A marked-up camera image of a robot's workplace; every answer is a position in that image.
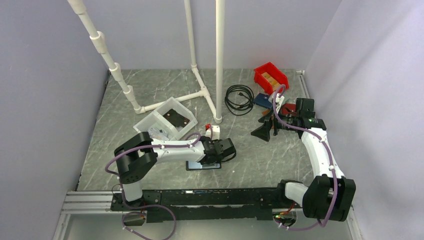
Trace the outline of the black leather card holder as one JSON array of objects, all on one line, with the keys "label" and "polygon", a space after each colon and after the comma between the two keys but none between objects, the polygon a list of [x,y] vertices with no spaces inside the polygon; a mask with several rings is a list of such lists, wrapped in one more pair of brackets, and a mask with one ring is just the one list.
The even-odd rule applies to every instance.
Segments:
[{"label": "black leather card holder", "polygon": [[196,170],[215,170],[215,169],[221,169],[221,164],[218,163],[212,163],[212,164],[201,164],[200,162],[193,162],[193,161],[186,161],[185,167],[187,171],[196,171]]}]

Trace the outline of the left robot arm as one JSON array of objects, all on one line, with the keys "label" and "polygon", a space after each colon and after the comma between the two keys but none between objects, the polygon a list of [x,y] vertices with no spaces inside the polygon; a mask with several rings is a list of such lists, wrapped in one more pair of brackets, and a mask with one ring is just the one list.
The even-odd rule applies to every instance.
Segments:
[{"label": "left robot arm", "polygon": [[212,139],[199,133],[194,136],[186,140],[160,140],[141,132],[115,149],[105,171],[117,176],[123,202],[129,209],[137,210],[143,205],[141,181],[154,165],[184,162],[188,171],[214,170],[237,155],[230,138]]}]

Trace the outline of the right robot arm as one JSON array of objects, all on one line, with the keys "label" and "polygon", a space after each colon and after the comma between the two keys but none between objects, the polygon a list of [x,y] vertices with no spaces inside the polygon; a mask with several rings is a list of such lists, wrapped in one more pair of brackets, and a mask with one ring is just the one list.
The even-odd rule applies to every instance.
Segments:
[{"label": "right robot arm", "polygon": [[302,207],[307,218],[343,222],[347,219],[356,192],[354,180],[340,170],[328,143],[327,127],[316,118],[314,100],[297,98],[294,114],[275,115],[270,110],[259,119],[262,126],[250,134],[268,142],[271,130],[295,131],[309,156],[313,181],[309,186],[293,180],[283,180],[283,189],[275,194],[276,203],[287,208],[293,202]]}]

